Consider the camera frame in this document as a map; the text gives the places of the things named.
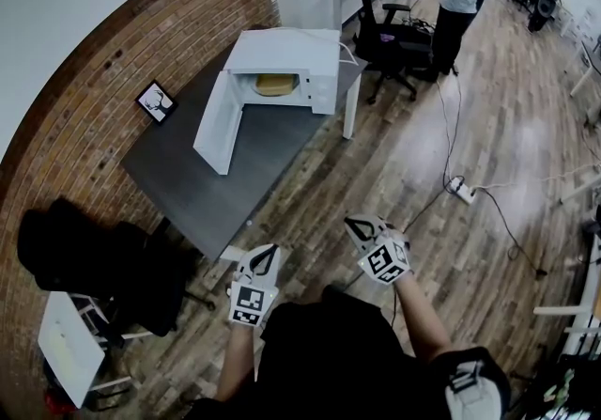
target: brick wall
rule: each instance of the brick wall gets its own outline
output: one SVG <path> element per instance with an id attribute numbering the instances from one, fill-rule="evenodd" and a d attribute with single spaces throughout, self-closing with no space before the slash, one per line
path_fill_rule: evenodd
<path id="1" fill-rule="evenodd" d="M 0 164 L 0 404 L 10 418 L 46 416 L 46 294 L 17 259 L 24 211 L 63 195 L 104 224 L 150 230 L 161 216 L 119 166 L 150 121 L 134 99 L 152 79 L 176 95 L 242 29 L 278 21 L 270 0 L 130 0 L 40 92 Z"/>

